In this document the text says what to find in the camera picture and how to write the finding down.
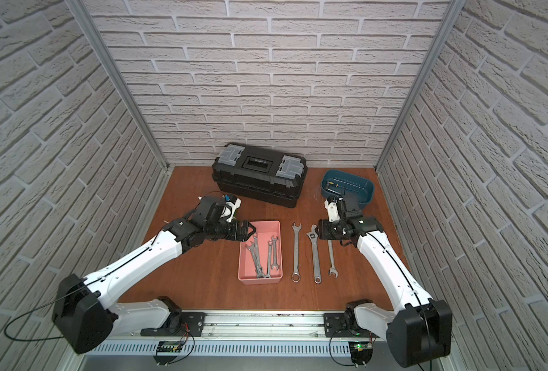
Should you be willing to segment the pink plastic storage box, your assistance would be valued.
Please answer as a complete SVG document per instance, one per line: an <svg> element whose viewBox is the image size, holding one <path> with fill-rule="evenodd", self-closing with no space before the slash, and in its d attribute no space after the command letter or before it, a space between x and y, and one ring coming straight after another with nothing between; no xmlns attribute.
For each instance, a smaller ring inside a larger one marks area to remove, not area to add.
<svg viewBox="0 0 548 371"><path fill-rule="evenodd" d="M272 237L278 237L278 263L280 266L279 271L271 269L271 278L256 277L255 266L252 261L252 256L249 250L246 248L248 244L253 241L253 236L246 242L241 242L238 262L238 279L246 285L256 284L277 284L283 277L283 262L281 251L281 236L280 236L280 222L278 220L270 221L256 221L252 222L256 228L255 235L258 237L259 244L259 257L261 266L263 267L263 273L266 275L267 256L268 256L268 241Z"/></svg>

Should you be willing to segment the adjustable wrench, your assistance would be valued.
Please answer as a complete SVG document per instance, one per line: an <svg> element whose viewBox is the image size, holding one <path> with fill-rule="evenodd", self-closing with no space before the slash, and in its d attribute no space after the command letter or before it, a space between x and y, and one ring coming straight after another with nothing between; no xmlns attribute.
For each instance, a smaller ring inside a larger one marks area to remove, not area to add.
<svg viewBox="0 0 548 371"><path fill-rule="evenodd" d="M312 255L313 255L313 266L314 266L314 282L316 284L322 283L322 275L320 270L320 258L318 250L318 234L317 234L317 225L312 225L311 231L306 234L311 242Z"/></svg>

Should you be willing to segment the small combination wrench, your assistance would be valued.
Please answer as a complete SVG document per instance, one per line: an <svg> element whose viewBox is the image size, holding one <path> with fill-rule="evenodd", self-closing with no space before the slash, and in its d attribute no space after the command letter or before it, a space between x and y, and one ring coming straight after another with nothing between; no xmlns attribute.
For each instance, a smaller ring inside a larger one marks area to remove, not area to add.
<svg viewBox="0 0 548 371"><path fill-rule="evenodd" d="M267 266L266 266L266 278L271 278L271 269L272 269L272 240L268 241L268 256L267 256Z"/></svg>
<svg viewBox="0 0 548 371"><path fill-rule="evenodd" d="M280 266L279 266L279 263L278 263L278 246L277 246L278 237L272 237L271 242L272 242L272 264L271 264L271 268L274 271L279 271Z"/></svg>
<svg viewBox="0 0 548 371"><path fill-rule="evenodd" d="M253 263L254 263L254 266L255 266L256 277L257 278L262 278L263 277L263 269L262 269L261 264L260 264L259 249L256 247L256 245L254 243L248 244L246 246L246 248L251 253L252 260L253 260Z"/></svg>
<svg viewBox="0 0 548 371"><path fill-rule="evenodd" d="M249 253L252 256L252 261L255 266L256 277L258 279L265 278L266 275L263 273L263 267L261 266L261 261L259 257L258 237L255 234L253 235L252 243L247 245L246 248L249 250Z"/></svg>

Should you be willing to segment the large combination wrench 19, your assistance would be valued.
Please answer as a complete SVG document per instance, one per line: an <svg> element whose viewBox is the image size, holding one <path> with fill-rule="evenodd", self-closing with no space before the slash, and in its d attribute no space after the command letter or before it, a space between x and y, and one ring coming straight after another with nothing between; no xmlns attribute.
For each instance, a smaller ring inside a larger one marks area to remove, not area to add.
<svg viewBox="0 0 548 371"><path fill-rule="evenodd" d="M329 275L333 278L338 278L339 274L338 274L338 271L337 271L336 265L335 265L333 241L328 240L327 245L328 245L328 252L329 252L329 258L330 258L330 263L331 263L331 266L330 266L330 269L329 269Z"/></svg>

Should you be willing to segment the large combination wrench 22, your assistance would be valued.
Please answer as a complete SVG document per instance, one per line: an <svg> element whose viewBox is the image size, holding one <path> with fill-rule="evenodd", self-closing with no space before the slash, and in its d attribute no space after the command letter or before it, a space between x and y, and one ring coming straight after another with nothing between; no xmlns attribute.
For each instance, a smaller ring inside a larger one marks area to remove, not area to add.
<svg viewBox="0 0 548 371"><path fill-rule="evenodd" d="M293 229L293 274L291 276L293 283L300 282L299 254L300 254L300 231L302 225L292 225Z"/></svg>

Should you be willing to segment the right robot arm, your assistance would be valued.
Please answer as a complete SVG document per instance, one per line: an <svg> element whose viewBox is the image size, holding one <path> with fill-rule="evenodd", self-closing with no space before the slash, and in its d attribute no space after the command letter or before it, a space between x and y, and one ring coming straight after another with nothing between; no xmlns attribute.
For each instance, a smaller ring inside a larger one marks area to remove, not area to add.
<svg viewBox="0 0 548 371"><path fill-rule="evenodd" d="M347 303L344 328L369 332L388 344L398 365L409 367L451 353L453 312L435 300L395 253L382 225L372 216L320 220L312 227L325 241L347 242L366 258L382 283L391 311L362 299Z"/></svg>

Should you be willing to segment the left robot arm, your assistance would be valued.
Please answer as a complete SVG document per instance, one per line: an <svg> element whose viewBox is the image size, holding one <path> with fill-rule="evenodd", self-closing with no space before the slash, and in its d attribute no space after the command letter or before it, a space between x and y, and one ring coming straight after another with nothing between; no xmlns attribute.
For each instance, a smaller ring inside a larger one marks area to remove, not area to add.
<svg viewBox="0 0 548 371"><path fill-rule="evenodd" d="M52 320L77 354L95 349L107 338L142 329L159 329L175 316L169 298L130 304L119 298L163 264L205 241L246 242L256 228L237 220L241 201L235 196L205 196L183 217L113 264L81 278L64 278L58 287Z"/></svg>

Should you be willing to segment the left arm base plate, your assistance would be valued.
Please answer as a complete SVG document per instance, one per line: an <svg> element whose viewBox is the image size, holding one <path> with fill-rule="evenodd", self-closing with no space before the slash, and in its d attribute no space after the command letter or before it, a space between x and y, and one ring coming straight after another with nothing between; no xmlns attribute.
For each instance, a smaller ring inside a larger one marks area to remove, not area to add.
<svg viewBox="0 0 548 371"><path fill-rule="evenodd" d="M194 337L200 337L205 317L205 312L179 312L170 315L166 323L158 329L142 329L141 336L175 337L190 332Z"/></svg>

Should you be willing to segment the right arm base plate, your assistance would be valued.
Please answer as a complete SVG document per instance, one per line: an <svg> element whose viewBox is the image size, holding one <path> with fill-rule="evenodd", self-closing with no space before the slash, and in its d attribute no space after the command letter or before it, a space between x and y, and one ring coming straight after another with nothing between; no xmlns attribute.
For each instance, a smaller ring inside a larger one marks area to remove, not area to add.
<svg viewBox="0 0 548 371"><path fill-rule="evenodd" d="M344 312L326 312L323 314L323 328L327 338L332 335L365 339L372 336L386 339L388 322L380 315L371 312L357 313L356 318L346 320Z"/></svg>

